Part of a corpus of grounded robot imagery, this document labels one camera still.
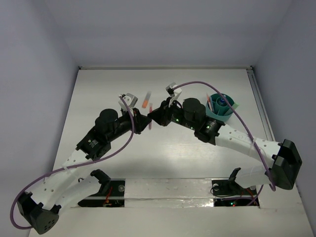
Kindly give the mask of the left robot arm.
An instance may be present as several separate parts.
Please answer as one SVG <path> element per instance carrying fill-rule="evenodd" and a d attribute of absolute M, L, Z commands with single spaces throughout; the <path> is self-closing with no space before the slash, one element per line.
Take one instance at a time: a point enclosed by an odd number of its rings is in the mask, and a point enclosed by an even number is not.
<path fill-rule="evenodd" d="M 68 206 L 91 194 L 104 195 L 108 192 L 111 179 L 104 171 L 96 169 L 83 177 L 83 170 L 117 155 L 131 139 L 107 156 L 112 141 L 127 132 L 131 136 L 141 134 L 152 121 L 140 114 L 137 108 L 122 109 L 121 112 L 119 117 L 113 109 L 103 110 L 95 120 L 95 125 L 60 168 L 37 178 L 20 191 L 11 211 L 17 207 L 30 229 L 43 235 L 57 223 L 60 214 Z"/>

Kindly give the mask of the green highlighter marker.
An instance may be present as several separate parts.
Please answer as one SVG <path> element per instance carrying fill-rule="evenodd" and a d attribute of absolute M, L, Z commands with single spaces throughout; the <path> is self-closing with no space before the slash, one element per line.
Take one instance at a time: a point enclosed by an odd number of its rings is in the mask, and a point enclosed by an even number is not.
<path fill-rule="evenodd" d="M 234 103 L 233 105 L 232 105 L 232 108 L 235 110 L 235 109 L 237 109 L 239 107 L 239 104 L 238 103 Z"/>

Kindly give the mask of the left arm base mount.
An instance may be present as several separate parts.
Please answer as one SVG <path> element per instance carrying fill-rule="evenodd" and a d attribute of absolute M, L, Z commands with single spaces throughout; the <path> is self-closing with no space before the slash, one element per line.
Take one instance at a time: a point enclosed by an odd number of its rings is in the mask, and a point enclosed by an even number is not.
<path fill-rule="evenodd" d="M 124 207 L 125 179 L 112 180 L 102 170 L 97 169 L 90 176 L 98 180 L 98 192 L 78 202 L 80 207 Z"/>

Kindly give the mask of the orange thin pen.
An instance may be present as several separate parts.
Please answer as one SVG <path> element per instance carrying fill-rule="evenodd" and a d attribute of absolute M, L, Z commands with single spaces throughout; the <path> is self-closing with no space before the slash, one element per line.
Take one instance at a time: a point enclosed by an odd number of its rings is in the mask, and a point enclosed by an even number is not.
<path fill-rule="evenodd" d="M 208 93 L 206 94 L 206 96 L 207 96 L 207 103 L 208 103 L 209 109 L 210 111 L 213 111 L 211 97 L 208 95 Z"/>

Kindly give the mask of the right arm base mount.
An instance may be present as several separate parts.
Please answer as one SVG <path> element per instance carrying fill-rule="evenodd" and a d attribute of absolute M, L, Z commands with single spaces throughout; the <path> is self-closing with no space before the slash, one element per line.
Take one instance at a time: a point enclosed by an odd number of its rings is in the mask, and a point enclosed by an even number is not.
<path fill-rule="evenodd" d="M 212 180 L 210 193 L 215 207 L 259 206 L 257 190 L 243 188 L 236 183 L 241 168 L 235 168 L 227 179 Z"/>

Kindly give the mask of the orange highlighter marker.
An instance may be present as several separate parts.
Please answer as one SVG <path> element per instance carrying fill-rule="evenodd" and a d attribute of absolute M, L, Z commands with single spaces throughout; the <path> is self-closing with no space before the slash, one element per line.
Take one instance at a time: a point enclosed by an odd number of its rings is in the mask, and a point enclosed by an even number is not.
<path fill-rule="evenodd" d="M 150 97 L 151 97 L 151 93 L 152 93 L 151 91 L 148 91 L 146 93 L 146 96 L 145 96 L 144 101 L 142 103 L 142 108 L 143 109 L 145 109 L 148 106 L 148 103 L 149 103 L 149 100 L 150 100 Z"/>

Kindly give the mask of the clear bottle blue cap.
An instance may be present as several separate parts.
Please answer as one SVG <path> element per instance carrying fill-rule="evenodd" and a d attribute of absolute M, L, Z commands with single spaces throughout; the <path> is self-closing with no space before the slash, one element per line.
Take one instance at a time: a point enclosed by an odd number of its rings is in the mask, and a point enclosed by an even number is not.
<path fill-rule="evenodd" d="M 220 106 L 226 106 L 227 105 L 226 101 L 222 97 L 220 97 L 219 105 Z"/>

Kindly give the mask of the clear marker cap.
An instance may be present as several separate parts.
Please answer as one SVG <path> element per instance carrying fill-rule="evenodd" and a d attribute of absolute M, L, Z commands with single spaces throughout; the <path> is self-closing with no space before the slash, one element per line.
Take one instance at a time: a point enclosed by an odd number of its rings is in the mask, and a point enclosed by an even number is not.
<path fill-rule="evenodd" d="M 149 113 L 151 113 L 153 111 L 153 104 L 149 103 Z"/>

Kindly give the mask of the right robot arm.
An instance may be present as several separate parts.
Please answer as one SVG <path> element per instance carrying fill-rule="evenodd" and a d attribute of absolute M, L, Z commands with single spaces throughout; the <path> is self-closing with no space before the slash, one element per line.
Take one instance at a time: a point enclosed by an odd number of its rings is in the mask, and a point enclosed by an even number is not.
<path fill-rule="evenodd" d="M 185 99 L 182 106 L 168 100 L 148 114 L 161 126 L 171 122 L 194 131 L 200 141 L 228 148 L 260 161 L 259 166 L 236 168 L 227 181 L 228 190 L 238 194 L 251 186 L 274 184 L 284 190 L 292 190 L 302 165 L 294 142 L 285 139 L 282 143 L 250 138 L 222 121 L 206 115 L 206 109 L 196 98 Z"/>

